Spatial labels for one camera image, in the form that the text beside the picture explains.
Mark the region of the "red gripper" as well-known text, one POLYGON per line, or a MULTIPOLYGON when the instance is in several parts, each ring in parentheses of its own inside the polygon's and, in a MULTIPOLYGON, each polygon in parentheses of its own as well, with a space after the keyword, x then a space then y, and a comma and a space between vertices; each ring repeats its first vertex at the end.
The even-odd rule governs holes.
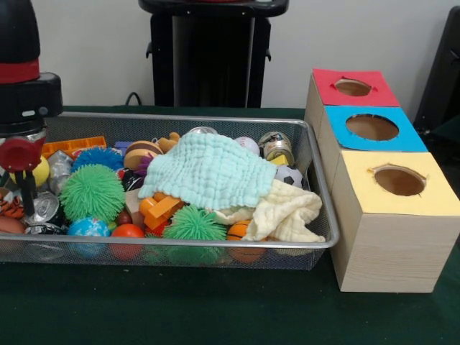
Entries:
POLYGON ((1 167, 8 173, 16 173, 26 216, 35 213, 37 191, 32 171, 41 162, 45 140, 46 133, 1 138, 1 167))

